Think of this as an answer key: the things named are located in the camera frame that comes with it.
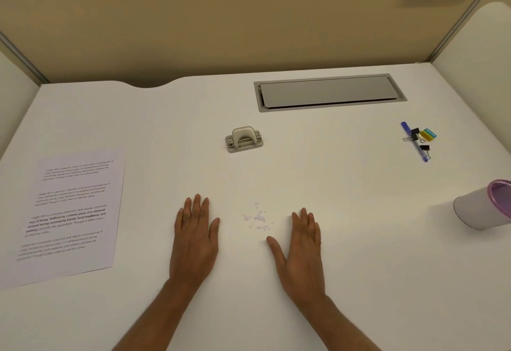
desk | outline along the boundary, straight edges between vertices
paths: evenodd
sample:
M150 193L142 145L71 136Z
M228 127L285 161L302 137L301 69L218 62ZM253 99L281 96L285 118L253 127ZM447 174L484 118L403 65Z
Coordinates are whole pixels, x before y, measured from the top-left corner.
M407 102L258 111L255 81L384 73ZM430 162L401 121L438 135ZM245 125L264 146L229 154ZM43 85L0 161L0 246L39 157L99 148L126 151L114 265L1 291L3 350L111 349L161 288L195 193L222 219L220 253L170 350L323 349L265 242L286 252L302 206L322 227L327 293L384 351L511 348L511 226L478 232L452 210L511 177L511 156L430 64ZM244 220L259 211L266 222Z

finger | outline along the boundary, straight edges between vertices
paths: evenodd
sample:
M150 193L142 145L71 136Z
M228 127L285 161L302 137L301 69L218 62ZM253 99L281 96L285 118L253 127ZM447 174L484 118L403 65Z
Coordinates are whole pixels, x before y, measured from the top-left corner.
M296 212L293 212L291 214L291 220L293 221L293 225L291 228L291 243L289 246L289 249L293 248L297 244L300 244L300 231L302 228L302 223L300 222L300 218L296 214Z
M190 210L190 206L192 205L192 200L187 198L184 201L184 210L183 210L183 224L182 227L188 225L190 223L190 219L192 218L192 211Z
M213 249L218 252L218 230L220 229L220 218L216 218L211 222L211 226L209 228L209 242L211 242L211 246Z
M209 226L209 199L206 198L202 202L202 207L200 208L200 216L199 216L199 227L208 231Z
M174 234L175 235L177 235L181 232L182 224L183 224L183 209L180 208L179 211L177 211L176 223L174 223Z
M314 242L317 246L321 246L321 230L319 229L319 223L316 222L316 233L314 235Z
M314 232L316 231L316 221L314 220L314 215L312 212L309 214L309 224L307 229L312 234L312 237L314 237Z
M200 216L200 195L197 193L195 195L195 199L193 200L192 220L190 221L192 226L196 226L199 223L199 216Z
M302 226L307 228L307 225L309 224L309 217L307 216L307 210L302 208L302 211L300 212L300 220L302 221Z
M270 246L271 253L273 254L273 259L275 259L275 266L277 267L277 271L280 272L286 265L286 257L284 257L281 245L278 244L277 240L272 236L267 236L266 242L268 242L268 246Z

cylindrical container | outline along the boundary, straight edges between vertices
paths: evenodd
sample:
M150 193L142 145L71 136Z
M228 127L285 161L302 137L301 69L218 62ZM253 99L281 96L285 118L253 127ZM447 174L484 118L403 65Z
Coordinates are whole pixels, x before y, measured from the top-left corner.
M478 230L511 223L511 181L493 180L487 187L456 198L454 212Z

blue pen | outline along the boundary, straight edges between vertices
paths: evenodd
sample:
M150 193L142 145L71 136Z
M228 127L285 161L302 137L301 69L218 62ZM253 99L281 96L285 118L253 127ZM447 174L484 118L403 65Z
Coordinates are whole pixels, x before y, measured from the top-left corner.
M405 129L405 132L406 134L410 137L412 135L412 130L410 129L410 127L408 126L408 124L403 121L401 122L401 126L403 127L403 129ZM417 151L419 152L419 154L421 155L422 159L424 160L425 163L427 163L429 161L428 159L428 155L426 154L426 152L424 152L421 147L418 145L418 142L415 141L415 140L411 140L413 142L413 144L415 145L415 148L417 149Z

paper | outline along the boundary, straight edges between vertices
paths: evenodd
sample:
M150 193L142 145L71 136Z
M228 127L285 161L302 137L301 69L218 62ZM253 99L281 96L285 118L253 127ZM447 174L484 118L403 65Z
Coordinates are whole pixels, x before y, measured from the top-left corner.
M40 160L0 289L112 266L123 179L119 150Z

